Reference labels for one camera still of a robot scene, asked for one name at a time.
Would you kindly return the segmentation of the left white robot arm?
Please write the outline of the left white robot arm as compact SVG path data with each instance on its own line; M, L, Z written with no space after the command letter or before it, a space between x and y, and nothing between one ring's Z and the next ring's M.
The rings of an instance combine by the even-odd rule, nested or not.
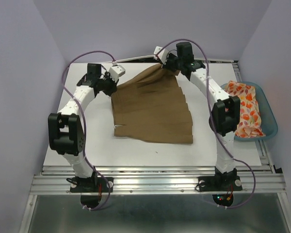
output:
M89 163L85 152L84 111L95 97L103 92L111 96L117 91L119 78L126 73L125 69L114 63L108 70L102 64L87 64L87 72L77 82L75 92L70 100L57 113L48 116L49 147L62 155L72 166L76 181L87 191L98 187L94 167Z

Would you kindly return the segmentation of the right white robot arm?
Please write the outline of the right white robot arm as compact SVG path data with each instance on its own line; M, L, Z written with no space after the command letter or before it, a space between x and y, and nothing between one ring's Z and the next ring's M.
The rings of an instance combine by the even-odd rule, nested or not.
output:
M193 41L178 39L176 55L166 47L156 48L154 55L162 67L180 71L206 97L210 113L210 128L216 137L217 160L213 183L218 189L225 189L231 180L237 179L237 170L232 155L235 131L240 122L240 99L231 96L210 76L210 64L195 60Z

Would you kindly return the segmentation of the brown pleated skirt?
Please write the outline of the brown pleated skirt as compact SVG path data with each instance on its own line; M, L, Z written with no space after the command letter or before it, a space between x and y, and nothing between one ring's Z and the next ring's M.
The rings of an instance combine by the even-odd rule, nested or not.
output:
M178 71L153 65L112 94L114 135L151 143L192 144L193 120Z

